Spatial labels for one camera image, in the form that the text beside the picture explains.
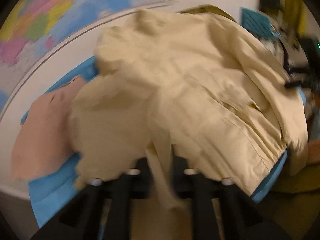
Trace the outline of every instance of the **colorful map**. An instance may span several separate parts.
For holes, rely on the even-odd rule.
[[[28,70],[74,32],[130,7],[166,0],[20,0],[0,30],[0,110]]]

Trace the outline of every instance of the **black metal bracket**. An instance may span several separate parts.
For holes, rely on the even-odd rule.
[[[172,186],[182,199],[192,201],[193,240],[219,240],[212,199],[218,198],[226,240],[290,240],[275,222],[264,219],[256,204],[231,179],[207,179],[187,160],[173,156]]]
[[[105,199],[111,199],[103,240],[130,239],[131,199],[149,196],[152,176],[146,158],[137,161],[118,179],[93,179],[66,206],[51,218],[32,240],[95,240]]]

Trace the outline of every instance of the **blue garment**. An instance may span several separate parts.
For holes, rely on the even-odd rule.
[[[85,80],[90,81],[97,74],[98,71],[94,67],[94,57],[91,57],[67,73],[48,89],[47,92],[61,87],[77,75],[82,75]],[[22,123],[27,118],[27,115],[28,113],[21,119]],[[282,155],[270,171],[270,174],[268,174],[252,194],[252,199],[255,202],[260,202],[274,185],[287,159],[287,155],[287,152]],[[76,165],[79,160],[80,155],[74,154],[57,172],[29,182],[31,206],[40,228],[77,194],[77,191],[73,188],[73,184],[77,177]]]

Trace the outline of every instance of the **pink cloth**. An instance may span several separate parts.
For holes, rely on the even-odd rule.
[[[33,102],[12,150],[13,178],[33,180],[46,176],[74,153],[67,119],[72,100],[86,83],[81,76],[75,77],[66,86]]]

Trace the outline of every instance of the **beige fabric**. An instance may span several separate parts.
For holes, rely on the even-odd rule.
[[[72,100],[86,83],[76,77],[31,105],[12,150],[13,178],[32,180],[53,173],[74,153],[69,144],[67,116]]]
[[[139,11],[104,30],[96,59],[100,76],[72,105],[72,142],[82,154],[76,185],[116,178],[146,156],[155,187],[149,204],[134,206],[134,239],[187,239],[179,228],[189,228],[188,209],[169,185],[171,143],[190,167],[232,177],[249,195],[286,145],[290,172],[305,166],[298,92],[284,88],[280,63],[231,20]]]

